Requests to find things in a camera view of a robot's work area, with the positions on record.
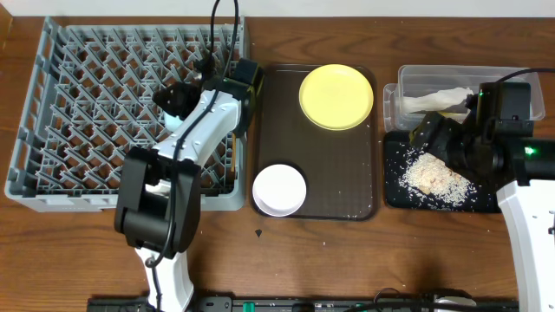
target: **brown serving tray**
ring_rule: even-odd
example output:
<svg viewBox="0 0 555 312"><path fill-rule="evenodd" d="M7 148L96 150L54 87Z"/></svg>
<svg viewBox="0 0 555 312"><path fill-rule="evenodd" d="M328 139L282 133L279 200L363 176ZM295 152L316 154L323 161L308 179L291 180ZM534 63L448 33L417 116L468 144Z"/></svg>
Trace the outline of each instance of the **brown serving tray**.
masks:
<svg viewBox="0 0 555 312"><path fill-rule="evenodd" d="M256 177L270 165L287 164L304 175L307 197L290 218L363 221L372 217L380 203L375 78L366 68L353 66L369 80L374 106L360 125L330 131L312 123L298 100L304 77L317 67L272 65L265 69L253 174ZM252 194L251 202L265 215Z"/></svg>

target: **clear plastic container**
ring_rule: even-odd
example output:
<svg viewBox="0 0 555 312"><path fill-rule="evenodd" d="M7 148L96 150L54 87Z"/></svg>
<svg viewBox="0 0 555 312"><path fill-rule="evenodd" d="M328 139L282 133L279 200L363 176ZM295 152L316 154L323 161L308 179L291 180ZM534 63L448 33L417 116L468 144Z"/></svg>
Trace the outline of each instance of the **clear plastic container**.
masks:
<svg viewBox="0 0 555 312"><path fill-rule="evenodd" d="M421 97L440 90L452 88L470 88L478 93L482 82L497 81L523 68L500 68L485 66L448 66L448 65L405 65L399 68L399 83L388 84L383 89L383 119L385 130L413 130L426 112L407 113L403 106L403 97ZM539 85L538 74L530 73L512 78L510 81L528 82L532 88L530 103L531 120L545 117L544 98ZM442 111L450 118L462 122L467 110L450 107Z"/></svg>

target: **black tray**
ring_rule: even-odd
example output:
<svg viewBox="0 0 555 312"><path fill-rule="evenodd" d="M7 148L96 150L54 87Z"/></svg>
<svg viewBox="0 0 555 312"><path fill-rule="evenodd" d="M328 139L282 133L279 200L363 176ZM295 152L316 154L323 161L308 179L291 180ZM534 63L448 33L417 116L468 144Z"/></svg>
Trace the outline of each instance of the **black tray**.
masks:
<svg viewBox="0 0 555 312"><path fill-rule="evenodd" d="M473 212L501 212L497 206L495 193L488 192L485 188L476 187L477 192L467 197L467 200L458 207L434 202L434 195L430 194L421 202L416 196L411 199L408 189L399 185L399 179L407 168L407 158L404 154L410 149L408 131L392 131L383 138L383 176L385 180L385 201L394 208L409 208L423 210L443 211L473 211Z"/></svg>
<svg viewBox="0 0 555 312"><path fill-rule="evenodd" d="M290 218L361 221L379 206L377 109L360 125L330 131L303 113L298 90L316 65L273 65L265 69L264 94L258 110L258 150L253 174L274 164L296 167L307 182L307 197ZM374 76L354 66L370 82ZM254 200L251 203L258 209Z"/></svg>

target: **yellow plate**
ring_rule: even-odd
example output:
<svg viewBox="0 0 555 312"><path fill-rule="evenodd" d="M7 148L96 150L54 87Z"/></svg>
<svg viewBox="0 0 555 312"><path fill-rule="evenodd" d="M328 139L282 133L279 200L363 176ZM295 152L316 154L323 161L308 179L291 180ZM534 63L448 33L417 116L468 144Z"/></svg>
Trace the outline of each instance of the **yellow plate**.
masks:
<svg viewBox="0 0 555 312"><path fill-rule="evenodd" d="M298 98L306 117L329 130L359 125L368 117L374 103L366 77L344 65L314 69L304 78Z"/></svg>

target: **white bowl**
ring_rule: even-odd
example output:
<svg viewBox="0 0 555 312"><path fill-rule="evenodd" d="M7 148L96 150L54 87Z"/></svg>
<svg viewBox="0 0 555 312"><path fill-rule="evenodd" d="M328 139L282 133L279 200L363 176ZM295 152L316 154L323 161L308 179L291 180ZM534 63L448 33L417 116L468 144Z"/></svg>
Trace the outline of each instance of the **white bowl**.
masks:
<svg viewBox="0 0 555 312"><path fill-rule="evenodd" d="M303 204L306 182L292 166L268 166L254 179L252 198L261 211L273 217L285 217Z"/></svg>

